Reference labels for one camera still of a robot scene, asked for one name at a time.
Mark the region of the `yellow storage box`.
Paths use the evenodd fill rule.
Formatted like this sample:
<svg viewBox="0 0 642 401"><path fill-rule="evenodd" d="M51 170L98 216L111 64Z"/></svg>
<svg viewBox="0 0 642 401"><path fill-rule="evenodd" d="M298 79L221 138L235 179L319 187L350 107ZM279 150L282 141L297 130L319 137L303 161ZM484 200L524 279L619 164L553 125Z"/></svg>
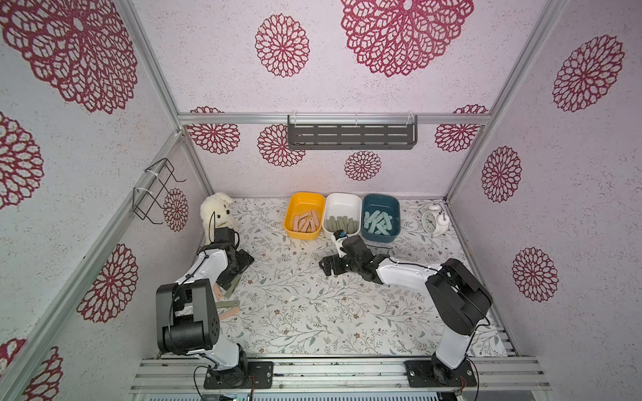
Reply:
<svg viewBox="0 0 642 401"><path fill-rule="evenodd" d="M312 241L319 237L325 197L312 192L292 195L284 219L284 229L292 239Z"/></svg>

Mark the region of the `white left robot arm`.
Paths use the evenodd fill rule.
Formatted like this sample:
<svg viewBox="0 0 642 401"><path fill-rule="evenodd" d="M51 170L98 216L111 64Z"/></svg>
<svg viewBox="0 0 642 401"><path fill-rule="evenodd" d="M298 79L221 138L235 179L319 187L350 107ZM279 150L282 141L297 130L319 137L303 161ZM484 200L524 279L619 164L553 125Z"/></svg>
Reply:
<svg viewBox="0 0 642 401"><path fill-rule="evenodd" d="M232 377L248 375L242 346L221 334L213 293L215 284L228 289L254 262L239 243L231 228L214 229L212 239L199 248L197 260L187 272L174 283L158 287L156 340L162 353L196 355L213 371Z"/></svg>

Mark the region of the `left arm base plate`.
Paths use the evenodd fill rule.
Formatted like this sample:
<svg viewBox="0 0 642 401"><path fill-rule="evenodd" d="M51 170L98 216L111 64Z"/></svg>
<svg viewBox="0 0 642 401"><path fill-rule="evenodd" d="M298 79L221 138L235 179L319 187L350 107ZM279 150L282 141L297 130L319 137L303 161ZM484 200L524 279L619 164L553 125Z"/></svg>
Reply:
<svg viewBox="0 0 642 401"><path fill-rule="evenodd" d="M271 389L274 378L273 362L240 362L232 369L208 369L204 389Z"/></svg>

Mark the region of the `dark teal storage box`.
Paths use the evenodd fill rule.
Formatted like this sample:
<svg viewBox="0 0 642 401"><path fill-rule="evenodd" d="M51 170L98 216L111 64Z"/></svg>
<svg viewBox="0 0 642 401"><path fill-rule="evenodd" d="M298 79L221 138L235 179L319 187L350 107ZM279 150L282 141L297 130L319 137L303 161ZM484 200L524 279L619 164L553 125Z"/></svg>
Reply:
<svg viewBox="0 0 642 401"><path fill-rule="evenodd" d="M390 195L367 195L362 204L361 236L371 242L391 243L400 232L399 201Z"/></svg>

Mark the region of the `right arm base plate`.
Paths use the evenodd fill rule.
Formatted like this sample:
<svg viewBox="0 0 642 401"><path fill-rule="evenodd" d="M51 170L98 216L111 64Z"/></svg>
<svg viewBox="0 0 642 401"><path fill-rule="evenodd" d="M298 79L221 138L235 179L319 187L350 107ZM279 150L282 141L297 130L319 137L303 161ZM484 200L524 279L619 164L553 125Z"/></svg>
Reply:
<svg viewBox="0 0 642 401"><path fill-rule="evenodd" d="M477 386L477 376L465 359L457 368L450 369L438 360L406 360L406 377L411 388L457 388Z"/></svg>

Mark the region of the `white storage box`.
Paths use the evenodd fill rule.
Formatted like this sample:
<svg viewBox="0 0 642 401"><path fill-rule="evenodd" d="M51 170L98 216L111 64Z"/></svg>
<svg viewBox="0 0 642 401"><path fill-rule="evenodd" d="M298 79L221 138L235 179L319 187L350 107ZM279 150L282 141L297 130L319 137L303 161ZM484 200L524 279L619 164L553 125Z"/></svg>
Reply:
<svg viewBox="0 0 642 401"><path fill-rule="evenodd" d="M324 220L322 224L322 229L328 239L333 238L334 232L329 232L325 228L324 222L329 219L329 217L343 217L346 216L359 221L361 229L361 217L362 217L362 200L359 196L348 194L348 193L332 193L328 195L325 202L324 208ZM358 233L348 234L349 237L357 235Z"/></svg>

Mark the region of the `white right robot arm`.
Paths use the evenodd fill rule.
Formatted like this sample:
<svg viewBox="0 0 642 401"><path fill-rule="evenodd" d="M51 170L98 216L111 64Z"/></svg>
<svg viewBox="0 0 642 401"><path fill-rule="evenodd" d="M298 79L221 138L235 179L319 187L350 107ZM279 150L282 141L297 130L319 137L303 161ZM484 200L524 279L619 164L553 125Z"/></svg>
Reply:
<svg viewBox="0 0 642 401"><path fill-rule="evenodd" d="M332 237L338 253L321 260L324 274L354 272L366 282L406 287L429 297L445 325L433 363L448 372L459 369L479 322L488 317L493 305L491 293L464 264L455 258L428 266L402 262L388 254L374 254L358 235L337 231Z"/></svg>

